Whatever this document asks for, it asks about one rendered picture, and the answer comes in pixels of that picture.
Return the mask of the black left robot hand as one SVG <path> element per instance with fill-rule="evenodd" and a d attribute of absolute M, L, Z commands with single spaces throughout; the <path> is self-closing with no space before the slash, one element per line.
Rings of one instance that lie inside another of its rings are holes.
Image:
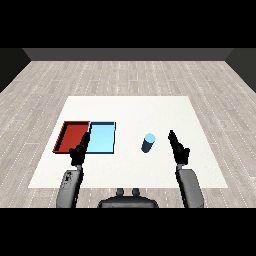
<path fill-rule="evenodd" d="M 85 132 L 80 143 L 75 148 L 69 149 L 72 166 L 82 165 L 84 163 L 89 142 L 90 134 Z"/>

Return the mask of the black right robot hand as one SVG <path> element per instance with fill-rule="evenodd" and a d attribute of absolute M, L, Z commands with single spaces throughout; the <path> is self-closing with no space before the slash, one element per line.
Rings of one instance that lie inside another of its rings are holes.
<path fill-rule="evenodd" d="M 190 149 L 185 148 L 179 141 L 173 130 L 169 132 L 168 139 L 173 150 L 175 162 L 177 164 L 188 164 Z"/>

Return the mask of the red shallow open box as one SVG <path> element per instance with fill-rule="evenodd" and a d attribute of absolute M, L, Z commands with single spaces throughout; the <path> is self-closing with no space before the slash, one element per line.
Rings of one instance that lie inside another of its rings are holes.
<path fill-rule="evenodd" d="M 75 148 L 82 136 L 88 131 L 89 121 L 65 121 L 52 150 L 55 154 L 68 154 L 70 148 Z"/>

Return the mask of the light blue shallow open box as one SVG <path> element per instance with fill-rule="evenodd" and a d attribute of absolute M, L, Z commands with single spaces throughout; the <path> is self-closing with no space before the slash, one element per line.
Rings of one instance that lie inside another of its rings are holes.
<path fill-rule="evenodd" d="M 116 123 L 113 121 L 92 121 L 89 127 L 88 154 L 113 154 Z"/>

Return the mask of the small blue can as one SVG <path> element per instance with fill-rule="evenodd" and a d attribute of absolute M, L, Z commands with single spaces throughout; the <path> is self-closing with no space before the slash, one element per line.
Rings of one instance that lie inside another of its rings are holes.
<path fill-rule="evenodd" d="M 156 140 L 156 137 L 154 134 L 152 133 L 146 134 L 142 143 L 141 150 L 144 153 L 148 153 L 151 150 L 155 140 Z"/>

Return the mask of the dark grey robot body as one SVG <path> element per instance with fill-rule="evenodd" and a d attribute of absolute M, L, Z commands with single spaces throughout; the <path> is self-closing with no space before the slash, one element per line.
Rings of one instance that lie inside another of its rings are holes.
<path fill-rule="evenodd" d="M 131 196 L 125 196 L 124 189 L 118 188 L 116 195 L 101 200 L 98 208 L 158 208 L 158 204 L 155 200 L 142 197 L 138 188 L 132 189 Z"/>

